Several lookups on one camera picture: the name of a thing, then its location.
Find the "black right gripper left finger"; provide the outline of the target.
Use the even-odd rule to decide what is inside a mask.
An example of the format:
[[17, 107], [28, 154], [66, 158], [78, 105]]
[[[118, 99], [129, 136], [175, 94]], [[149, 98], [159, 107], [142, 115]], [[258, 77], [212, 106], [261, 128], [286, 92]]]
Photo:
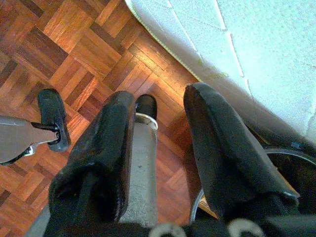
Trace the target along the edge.
[[49, 188], [49, 232], [118, 221], [129, 197], [135, 99], [112, 94]]

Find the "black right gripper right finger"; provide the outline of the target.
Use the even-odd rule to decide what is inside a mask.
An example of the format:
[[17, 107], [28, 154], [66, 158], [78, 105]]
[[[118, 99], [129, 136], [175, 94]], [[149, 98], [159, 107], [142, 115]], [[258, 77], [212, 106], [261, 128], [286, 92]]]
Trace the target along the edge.
[[202, 189], [220, 220], [298, 213], [299, 194], [220, 93], [193, 83], [184, 106]]

